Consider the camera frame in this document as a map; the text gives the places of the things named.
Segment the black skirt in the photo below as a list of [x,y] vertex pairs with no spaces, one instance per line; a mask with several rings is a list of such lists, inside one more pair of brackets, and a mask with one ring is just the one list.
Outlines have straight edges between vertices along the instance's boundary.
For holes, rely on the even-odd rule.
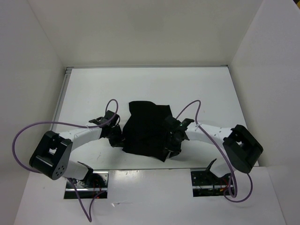
[[167,133],[164,121],[172,115],[170,106],[150,101],[131,101],[128,106],[130,117],[122,130],[125,138],[122,150],[164,162],[168,156],[164,149]]

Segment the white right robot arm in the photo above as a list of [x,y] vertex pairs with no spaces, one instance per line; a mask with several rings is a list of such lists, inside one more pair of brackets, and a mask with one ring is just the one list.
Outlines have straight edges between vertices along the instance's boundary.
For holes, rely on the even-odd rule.
[[199,141],[214,144],[221,149],[223,159],[214,159],[207,167],[205,178],[210,184],[217,184],[223,176],[234,171],[249,174],[263,152],[261,144],[243,126],[234,128],[197,124],[193,119],[182,122],[172,116],[164,121],[167,135],[164,143],[170,157],[181,153],[183,141]]

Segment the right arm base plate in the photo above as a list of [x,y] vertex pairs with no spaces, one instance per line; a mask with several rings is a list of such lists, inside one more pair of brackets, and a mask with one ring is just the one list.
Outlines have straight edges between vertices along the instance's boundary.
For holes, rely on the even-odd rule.
[[234,194],[233,182],[229,183],[230,175],[218,178],[212,172],[203,169],[191,170],[193,197],[222,196],[228,188]]

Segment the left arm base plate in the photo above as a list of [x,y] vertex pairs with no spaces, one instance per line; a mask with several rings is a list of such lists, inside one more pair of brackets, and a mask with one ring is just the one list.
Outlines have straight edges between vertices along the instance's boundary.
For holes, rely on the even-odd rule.
[[108,195],[108,178],[109,172],[102,171],[93,173],[88,183],[76,179],[72,179],[71,182],[67,180],[64,199],[77,199],[73,185],[76,187],[81,199],[93,199],[94,197],[106,199]]

